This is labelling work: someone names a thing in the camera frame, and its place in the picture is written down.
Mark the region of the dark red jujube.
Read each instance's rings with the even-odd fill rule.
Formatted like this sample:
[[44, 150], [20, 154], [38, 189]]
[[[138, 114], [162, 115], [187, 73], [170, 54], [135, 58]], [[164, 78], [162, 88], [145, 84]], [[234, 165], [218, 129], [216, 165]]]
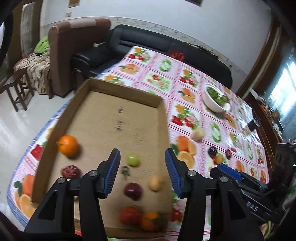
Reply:
[[230, 158], [232, 157], [231, 150], [230, 150], [230, 149], [227, 149], [227, 150], [225, 151], [225, 155], [226, 155], [226, 158], [227, 158], [228, 160], [230, 160]]

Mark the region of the brown kiwi fruit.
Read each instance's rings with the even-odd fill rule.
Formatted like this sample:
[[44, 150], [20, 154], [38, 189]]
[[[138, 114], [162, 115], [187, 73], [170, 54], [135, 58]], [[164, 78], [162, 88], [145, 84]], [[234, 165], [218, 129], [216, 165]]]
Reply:
[[217, 165], [222, 164], [224, 161], [224, 157], [221, 154], [215, 156], [215, 162]]

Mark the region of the dark purple plum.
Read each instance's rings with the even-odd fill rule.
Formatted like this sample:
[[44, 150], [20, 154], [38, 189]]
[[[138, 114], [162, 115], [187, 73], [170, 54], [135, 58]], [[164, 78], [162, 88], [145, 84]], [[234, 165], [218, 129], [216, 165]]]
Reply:
[[211, 146], [208, 149], [208, 155], [213, 159], [217, 155], [217, 149], [214, 146]]

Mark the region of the orange fruit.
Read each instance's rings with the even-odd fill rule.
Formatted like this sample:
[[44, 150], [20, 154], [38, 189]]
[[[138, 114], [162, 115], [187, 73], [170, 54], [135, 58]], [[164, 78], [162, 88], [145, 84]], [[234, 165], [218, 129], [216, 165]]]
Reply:
[[70, 135], [64, 135], [56, 142], [59, 151], [67, 157], [74, 157], [79, 151], [77, 140]]
[[147, 232], [156, 232], [163, 224], [162, 217], [155, 212], [146, 212], [142, 215], [140, 227]]

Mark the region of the red tomato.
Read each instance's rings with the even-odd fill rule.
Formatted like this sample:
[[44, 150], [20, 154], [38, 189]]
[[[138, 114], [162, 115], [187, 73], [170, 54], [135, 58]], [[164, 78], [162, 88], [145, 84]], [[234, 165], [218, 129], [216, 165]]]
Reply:
[[135, 206], [128, 206], [121, 209], [118, 219], [124, 225], [137, 225], [142, 219], [142, 213]]

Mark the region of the yellow brown small fruit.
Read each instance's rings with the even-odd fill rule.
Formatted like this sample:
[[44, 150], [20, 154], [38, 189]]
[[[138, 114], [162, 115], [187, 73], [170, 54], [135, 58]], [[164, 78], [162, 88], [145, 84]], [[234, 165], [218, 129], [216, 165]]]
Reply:
[[160, 175], [151, 175], [148, 181], [149, 189], [157, 192], [161, 189], [163, 179]]

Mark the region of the green grape fruit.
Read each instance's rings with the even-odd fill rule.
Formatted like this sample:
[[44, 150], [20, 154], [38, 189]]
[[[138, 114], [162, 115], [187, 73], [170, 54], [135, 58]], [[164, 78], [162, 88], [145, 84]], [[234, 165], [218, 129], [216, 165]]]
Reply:
[[129, 154], [126, 156], [126, 161], [129, 166], [137, 167], [140, 165], [140, 156], [137, 154]]

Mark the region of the black cup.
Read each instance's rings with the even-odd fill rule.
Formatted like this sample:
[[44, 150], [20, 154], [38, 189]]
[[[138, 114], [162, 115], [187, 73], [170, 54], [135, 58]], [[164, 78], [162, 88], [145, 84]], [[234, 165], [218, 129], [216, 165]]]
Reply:
[[258, 123], [258, 120], [256, 120], [255, 118], [250, 121], [248, 124], [247, 124], [249, 130], [251, 132], [253, 132], [256, 128], [260, 127], [260, 124]]

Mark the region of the wooden sideboard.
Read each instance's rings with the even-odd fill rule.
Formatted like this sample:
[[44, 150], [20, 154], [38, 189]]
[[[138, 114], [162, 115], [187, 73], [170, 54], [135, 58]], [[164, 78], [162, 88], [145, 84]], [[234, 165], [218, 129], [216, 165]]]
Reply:
[[251, 106], [253, 116], [259, 122], [260, 127], [257, 132], [266, 150], [266, 156], [274, 158], [276, 145], [283, 143], [283, 138], [279, 131], [276, 130], [271, 112], [268, 107], [262, 103], [262, 100], [259, 99], [259, 97], [255, 97], [251, 92], [247, 94], [244, 100]]

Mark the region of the white bowl of greens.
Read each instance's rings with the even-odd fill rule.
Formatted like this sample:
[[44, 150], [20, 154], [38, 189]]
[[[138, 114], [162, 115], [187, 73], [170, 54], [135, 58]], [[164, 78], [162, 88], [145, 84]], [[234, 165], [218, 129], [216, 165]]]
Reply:
[[215, 113], [230, 111], [230, 98], [224, 95], [215, 85], [205, 83], [203, 86], [202, 99], [204, 104]]

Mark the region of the wooden stool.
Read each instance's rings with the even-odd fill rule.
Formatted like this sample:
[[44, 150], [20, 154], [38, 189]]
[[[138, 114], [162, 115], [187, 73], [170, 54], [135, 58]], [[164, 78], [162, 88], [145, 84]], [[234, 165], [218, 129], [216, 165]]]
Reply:
[[[10, 89], [16, 92], [16, 98], [13, 98]], [[19, 111], [17, 104], [21, 104], [24, 111], [28, 109], [25, 101], [29, 95], [34, 96], [34, 89], [26, 68], [22, 68], [14, 72], [9, 78], [1, 81], [1, 94], [7, 92], [9, 100], [16, 112]]]

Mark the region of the black leather sofa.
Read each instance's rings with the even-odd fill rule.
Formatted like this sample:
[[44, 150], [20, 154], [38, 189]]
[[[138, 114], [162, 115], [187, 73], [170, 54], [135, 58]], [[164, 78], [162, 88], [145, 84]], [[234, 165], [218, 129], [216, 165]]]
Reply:
[[174, 51], [182, 53], [184, 63], [209, 75], [225, 87], [232, 87], [230, 68], [209, 51], [166, 35], [127, 25], [118, 25], [108, 31], [99, 46], [91, 46], [74, 54], [70, 59], [71, 71], [77, 71], [84, 80], [95, 77], [118, 63], [133, 46], [144, 47], [166, 56], [171, 56]]

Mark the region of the green cushion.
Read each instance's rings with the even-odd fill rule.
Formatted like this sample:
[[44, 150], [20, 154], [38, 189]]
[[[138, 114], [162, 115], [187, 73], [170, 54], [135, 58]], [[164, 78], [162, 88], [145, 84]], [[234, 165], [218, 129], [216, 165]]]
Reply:
[[48, 35], [43, 37], [34, 48], [35, 54], [45, 54], [50, 47]]

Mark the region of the wooden glass door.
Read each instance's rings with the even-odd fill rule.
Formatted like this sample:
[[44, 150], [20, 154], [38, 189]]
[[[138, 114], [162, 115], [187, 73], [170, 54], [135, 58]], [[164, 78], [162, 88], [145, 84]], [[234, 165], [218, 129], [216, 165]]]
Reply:
[[43, 1], [1, 0], [1, 79], [33, 52], [40, 40]]

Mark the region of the wall plaque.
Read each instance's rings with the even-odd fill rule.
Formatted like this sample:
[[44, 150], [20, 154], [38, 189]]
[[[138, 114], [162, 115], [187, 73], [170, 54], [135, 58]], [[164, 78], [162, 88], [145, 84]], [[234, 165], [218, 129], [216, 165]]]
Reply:
[[80, 0], [69, 0], [68, 8], [79, 6]]

